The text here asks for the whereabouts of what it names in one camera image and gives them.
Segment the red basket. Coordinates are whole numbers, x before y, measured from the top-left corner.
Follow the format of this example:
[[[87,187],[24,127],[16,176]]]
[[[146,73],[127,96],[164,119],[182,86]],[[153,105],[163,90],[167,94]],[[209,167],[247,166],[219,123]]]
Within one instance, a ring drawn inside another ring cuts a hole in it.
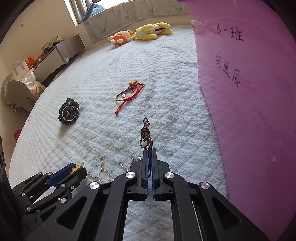
[[[15,131],[15,133],[14,133],[14,139],[15,139],[15,141],[18,140],[18,138],[19,138],[19,136],[21,134],[21,131],[22,131],[21,128]]]

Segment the grey chair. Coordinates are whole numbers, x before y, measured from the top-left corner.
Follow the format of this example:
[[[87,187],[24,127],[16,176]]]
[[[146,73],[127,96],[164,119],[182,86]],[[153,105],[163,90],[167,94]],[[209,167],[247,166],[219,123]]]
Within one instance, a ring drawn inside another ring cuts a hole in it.
[[[38,98],[20,80],[8,80],[2,83],[1,99],[7,107],[21,109],[30,113]]]

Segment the white plastic bag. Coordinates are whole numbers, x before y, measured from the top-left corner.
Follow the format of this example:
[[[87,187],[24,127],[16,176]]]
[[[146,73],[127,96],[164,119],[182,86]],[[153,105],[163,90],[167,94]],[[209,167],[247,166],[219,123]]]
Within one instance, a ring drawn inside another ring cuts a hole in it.
[[[39,97],[45,91],[46,87],[37,80],[34,70],[35,68],[30,69],[25,75],[24,83],[27,85],[32,94]]]

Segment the grey white desk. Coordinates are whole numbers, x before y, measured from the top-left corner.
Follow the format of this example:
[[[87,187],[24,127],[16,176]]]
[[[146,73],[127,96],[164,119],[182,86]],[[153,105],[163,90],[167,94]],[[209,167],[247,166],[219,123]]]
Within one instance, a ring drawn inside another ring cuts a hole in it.
[[[77,54],[85,50],[79,35],[75,35],[55,45],[37,64],[34,75],[39,82],[44,82],[54,71],[67,65]]]

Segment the yellow plush toy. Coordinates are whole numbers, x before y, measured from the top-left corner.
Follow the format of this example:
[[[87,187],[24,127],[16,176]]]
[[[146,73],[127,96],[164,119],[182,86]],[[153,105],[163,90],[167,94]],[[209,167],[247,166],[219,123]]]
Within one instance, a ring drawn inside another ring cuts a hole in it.
[[[171,26],[168,23],[147,24],[137,28],[131,39],[150,41],[156,40],[158,35],[170,35],[172,33]]]

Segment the light blue bed cover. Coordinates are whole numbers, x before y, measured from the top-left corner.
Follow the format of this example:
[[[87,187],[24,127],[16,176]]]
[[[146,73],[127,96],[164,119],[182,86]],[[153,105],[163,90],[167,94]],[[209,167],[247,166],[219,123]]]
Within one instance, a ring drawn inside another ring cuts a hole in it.
[[[71,125],[58,120],[67,98],[79,104]],[[10,183],[38,172],[83,162],[98,175],[99,157],[112,180],[127,168],[139,145],[144,118],[157,157],[187,181],[208,181],[227,195],[222,155],[198,81],[191,27],[176,27],[153,41],[100,46],[80,56],[45,90],[16,142]]]

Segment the grey patterned window cloth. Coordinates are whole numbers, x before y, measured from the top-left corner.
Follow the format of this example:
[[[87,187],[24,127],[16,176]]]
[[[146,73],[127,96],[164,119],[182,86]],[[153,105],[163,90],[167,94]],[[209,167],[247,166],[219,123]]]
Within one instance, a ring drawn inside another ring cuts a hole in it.
[[[139,20],[187,15],[185,3],[178,1],[128,1],[105,9],[84,22],[93,43]]]

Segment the blue plush toy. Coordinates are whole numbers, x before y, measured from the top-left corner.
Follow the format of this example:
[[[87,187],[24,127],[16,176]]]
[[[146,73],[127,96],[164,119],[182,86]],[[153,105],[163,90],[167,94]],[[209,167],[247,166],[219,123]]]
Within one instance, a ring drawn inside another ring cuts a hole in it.
[[[104,11],[105,8],[102,5],[99,5],[97,3],[91,3],[90,8],[88,9],[86,15],[82,18],[82,22],[85,22],[88,20],[91,16],[96,15],[102,11]]]

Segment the orange plush toy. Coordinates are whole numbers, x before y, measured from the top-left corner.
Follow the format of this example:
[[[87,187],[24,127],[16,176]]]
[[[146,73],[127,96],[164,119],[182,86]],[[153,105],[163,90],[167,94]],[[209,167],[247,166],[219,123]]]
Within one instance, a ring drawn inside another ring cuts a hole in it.
[[[133,32],[131,30],[119,31],[113,36],[108,37],[108,41],[114,46],[124,45],[132,40]]]

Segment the grey curtain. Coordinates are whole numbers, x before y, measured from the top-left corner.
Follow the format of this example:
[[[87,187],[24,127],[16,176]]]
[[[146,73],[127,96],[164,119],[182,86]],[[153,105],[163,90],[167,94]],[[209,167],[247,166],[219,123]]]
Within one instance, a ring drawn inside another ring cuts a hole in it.
[[[86,15],[92,0],[64,0],[66,8],[75,26],[82,23],[82,18]]]

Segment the black wrist watch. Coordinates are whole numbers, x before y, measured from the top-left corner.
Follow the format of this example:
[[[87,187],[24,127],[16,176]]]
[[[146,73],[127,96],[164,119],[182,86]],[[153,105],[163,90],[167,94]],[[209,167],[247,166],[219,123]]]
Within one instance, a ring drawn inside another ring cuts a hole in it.
[[[79,104],[74,99],[67,98],[59,109],[58,120],[64,125],[73,124],[79,117]]]

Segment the white paper bag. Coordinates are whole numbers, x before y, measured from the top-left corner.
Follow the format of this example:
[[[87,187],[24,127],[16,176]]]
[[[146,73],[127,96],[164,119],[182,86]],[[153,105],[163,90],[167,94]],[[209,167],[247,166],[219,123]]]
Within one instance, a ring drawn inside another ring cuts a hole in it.
[[[22,80],[25,75],[29,72],[29,67],[26,61],[16,61],[13,65],[13,76],[15,80]]]

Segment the gold chain yellow charm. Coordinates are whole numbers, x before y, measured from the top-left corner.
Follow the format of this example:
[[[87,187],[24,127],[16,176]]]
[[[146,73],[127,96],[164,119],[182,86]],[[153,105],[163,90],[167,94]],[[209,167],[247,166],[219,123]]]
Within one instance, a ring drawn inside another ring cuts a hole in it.
[[[131,159],[131,163],[133,163],[135,161],[142,160],[142,157],[141,156],[138,156],[137,158],[135,158],[134,156],[131,156],[130,159]],[[94,179],[94,180],[96,180],[96,181],[98,181],[98,182],[100,182],[100,181],[102,181],[101,175],[103,174],[103,175],[106,175],[107,176],[107,178],[108,178],[107,182],[110,183],[112,181],[112,178],[111,178],[110,172],[107,169],[105,169],[105,163],[106,163],[105,157],[99,157],[99,162],[100,162],[100,170],[99,170],[98,175],[93,175],[92,173],[87,172],[87,176],[90,177],[90,178],[92,178],[92,179]],[[73,174],[74,172],[76,172],[79,168],[83,167],[83,165],[84,165],[83,162],[77,163],[75,165],[75,167],[73,167],[71,169],[70,174]],[[118,165],[121,168],[123,168],[125,172],[128,172],[129,171],[128,168],[127,168],[127,166],[123,162],[119,162]]]

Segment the pink plastic tub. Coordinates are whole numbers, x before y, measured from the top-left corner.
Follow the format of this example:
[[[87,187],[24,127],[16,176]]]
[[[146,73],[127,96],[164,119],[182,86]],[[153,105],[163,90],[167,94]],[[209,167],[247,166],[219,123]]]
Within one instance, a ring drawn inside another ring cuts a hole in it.
[[[229,200],[295,240],[295,1],[187,1]]]

